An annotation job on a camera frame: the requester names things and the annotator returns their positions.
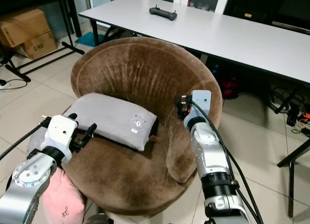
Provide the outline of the grey pillow with print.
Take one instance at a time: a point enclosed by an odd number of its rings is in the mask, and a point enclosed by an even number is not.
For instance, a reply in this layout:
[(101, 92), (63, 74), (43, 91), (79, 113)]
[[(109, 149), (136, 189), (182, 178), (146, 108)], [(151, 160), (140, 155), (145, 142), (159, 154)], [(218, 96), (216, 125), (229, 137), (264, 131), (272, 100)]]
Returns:
[(78, 98), (63, 115), (72, 113), (76, 114), (78, 129), (86, 130), (96, 124), (95, 134), (141, 152), (157, 119), (137, 104), (99, 93)]

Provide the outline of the brown round plush sofa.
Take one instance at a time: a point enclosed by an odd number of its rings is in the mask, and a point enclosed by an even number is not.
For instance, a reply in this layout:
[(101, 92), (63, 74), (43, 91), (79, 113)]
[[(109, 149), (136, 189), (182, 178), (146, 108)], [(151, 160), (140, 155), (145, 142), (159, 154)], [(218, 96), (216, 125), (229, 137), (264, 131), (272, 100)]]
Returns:
[(190, 134), (175, 98), (211, 91), (209, 118), (220, 123), (223, 98), (211, 71), (178, 45), (144, 36), (112, 40), (86, 52), (73, 66), (77, 97), (106, 94), (141, 106), (158, 120), (144, 152), (94, 137), (63, 166), (77, 189), (98, 207), (152, 217), (178, 200), (197, 175)]

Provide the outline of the teal floor mat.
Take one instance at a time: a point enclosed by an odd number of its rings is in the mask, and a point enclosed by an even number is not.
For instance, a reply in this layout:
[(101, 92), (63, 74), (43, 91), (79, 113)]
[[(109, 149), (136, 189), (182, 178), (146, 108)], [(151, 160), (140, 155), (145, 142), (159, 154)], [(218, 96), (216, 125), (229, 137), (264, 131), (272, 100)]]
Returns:
[(89, 46), (89, 47), (96, 47), (97, 45), (101, 44), (101, 42), (103, 40), (103, 36), (101, 34), (98, 34), (97, 39), (99, 40), (99, 42), (96, 42), (93, 32), (87, 32), (87, 33), (83, 34), (82, 36), (80, 36), (75, 41), (75, 43), (81, 44), (84, 46)]

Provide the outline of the red bag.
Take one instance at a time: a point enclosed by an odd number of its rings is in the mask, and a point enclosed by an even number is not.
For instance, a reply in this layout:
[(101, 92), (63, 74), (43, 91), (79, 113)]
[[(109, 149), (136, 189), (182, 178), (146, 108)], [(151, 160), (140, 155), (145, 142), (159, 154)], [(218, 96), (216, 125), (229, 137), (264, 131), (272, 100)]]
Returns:
[(238, 98), (242, 92), (241, 83), (230, 76), (219, 76), (216, 78), (223, 99)]

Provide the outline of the long white table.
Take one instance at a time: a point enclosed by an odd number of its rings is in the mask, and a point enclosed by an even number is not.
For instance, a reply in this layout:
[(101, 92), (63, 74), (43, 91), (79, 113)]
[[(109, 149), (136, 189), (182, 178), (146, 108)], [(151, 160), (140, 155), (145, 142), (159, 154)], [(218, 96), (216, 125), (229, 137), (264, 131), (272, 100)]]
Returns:
[[(156, 5), (177, 19), (150, 14)], [(163, 0), (114, 0), (80, 15), (310, 85), (310, 35)]]

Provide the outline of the black metal rack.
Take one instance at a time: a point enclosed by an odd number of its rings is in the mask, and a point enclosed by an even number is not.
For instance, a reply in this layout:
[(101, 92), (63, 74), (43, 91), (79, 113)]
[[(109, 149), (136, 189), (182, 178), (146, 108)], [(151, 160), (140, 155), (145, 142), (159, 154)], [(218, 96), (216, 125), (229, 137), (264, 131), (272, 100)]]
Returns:
[[(26, 83), (31, 82), (31, 78), (29, 78), (27, 75), (29, 73), (32, 73), (34, 71), (37, 71), (38, 69), (51, 64), (59, 59), (64, 58), (65, 56), (71, 55), (72, 53), (79, 53), (80, 55), (84, 55), (84, 51), (81, 49), (78, 49), (74, 45), (74, 41), (72, 38), (72, 34), (74, 33), (77, 37), (82, 36), (82, 31), (80, 29), (79, 19), (78, 19), (78, 12), (76, 11), (75, 7), (75, 0), (31, 0), (31, 5), (44, 5), (49, 4), (52, 2), (57, 2), (60, 6), (63, 24), (65, 26), (65, 31), (68, 33), (69, 42), (61, 41), (60, 45), (61, 47), (59, 49), (56, 49), (55, 51), (52, 51), (50, 53), (47, 53), (44, 56), (41, 56), (38, 59), (32, 60), (31, 62), (24, 63), (21, 66), (15, 66), (13, 63), (13, 56), (16, 54), (16, 52), (13, 49), (8, 49), (5, 47), (1, 47), (1, 59), (0, 59), (0, 66), (4, 66), (8, 71), (16, 75), (18, 78), (23, 80)], [(20, 69), (30, 66), (32, 63), (35, 63), (41, 59), (45, 59), (48, 56), (54, 55), (55, 53), (62, 52), (63, 50), (68, 49), (69, 51), (65, 53), (62, 56), (58, 56), (56, 58), (53, 58), (49, 60), (46, 63), (41, 64), (40, 66), (34, 67), (33, 69), (27, 71), (27, 72), (20, 72)]]

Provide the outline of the black remote controller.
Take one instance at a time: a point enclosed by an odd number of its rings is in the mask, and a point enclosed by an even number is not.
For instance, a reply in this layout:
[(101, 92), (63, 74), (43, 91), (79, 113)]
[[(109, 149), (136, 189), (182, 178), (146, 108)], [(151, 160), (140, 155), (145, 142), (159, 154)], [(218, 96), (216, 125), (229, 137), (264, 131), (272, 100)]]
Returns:
[(164, 10), (160, 9), (159, 7), (157, 7), (157, 5), (155, 7), (151, 7), (149, 9), (149, 13), (151, 15), (163, 16), (164, 18), (166, 18), (170, 21), (176, 20), (177, 16), (178, 16), (176, 11), (173, 11), (173, 13), (168, 12), (168, 11), (164, 11)]

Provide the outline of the cardboard box with black print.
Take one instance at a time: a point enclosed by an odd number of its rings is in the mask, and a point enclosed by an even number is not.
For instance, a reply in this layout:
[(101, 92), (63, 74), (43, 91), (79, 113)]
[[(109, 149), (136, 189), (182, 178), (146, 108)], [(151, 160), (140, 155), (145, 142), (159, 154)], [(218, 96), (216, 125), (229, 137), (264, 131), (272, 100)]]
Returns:
[(38, 59), (47, 53), (53, 52), (57, 49), (58, 45), (56, 44), (55, 36), (52, 31), (48, 31), (40, 36), (37, 36), (31, 40), (20, 45), (21, 52), (28, 59), (35, 60)]

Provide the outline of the large plain cardboard box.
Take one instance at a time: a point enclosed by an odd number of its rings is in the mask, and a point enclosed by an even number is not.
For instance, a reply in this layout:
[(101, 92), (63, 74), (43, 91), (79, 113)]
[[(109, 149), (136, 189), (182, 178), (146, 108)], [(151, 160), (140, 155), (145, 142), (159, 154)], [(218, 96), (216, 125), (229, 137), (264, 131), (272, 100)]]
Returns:
[(18, 45), (50, 31), (44, 12), (29, 8), (0, 17), (0, 44), (5, 47)]

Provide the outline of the black slanted table leg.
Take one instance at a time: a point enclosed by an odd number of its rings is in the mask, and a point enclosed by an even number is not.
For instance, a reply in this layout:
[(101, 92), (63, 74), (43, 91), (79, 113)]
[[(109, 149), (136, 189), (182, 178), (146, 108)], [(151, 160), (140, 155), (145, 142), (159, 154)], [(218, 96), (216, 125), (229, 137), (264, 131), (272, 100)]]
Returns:
[(288, 206), (286, 209), (286, 214), (289, 218), (293, 218), (294, 210), (294, 181), (295, 181), (295, 163), (298, 158), (303, 156), (305, 153), (310, 151), (310, 138), (308, 138), (303, 144), (297, 147), (292, 153), (285, 156), (278, 164), (277, 167), (289, 168), (289, 177), (288, 177)]

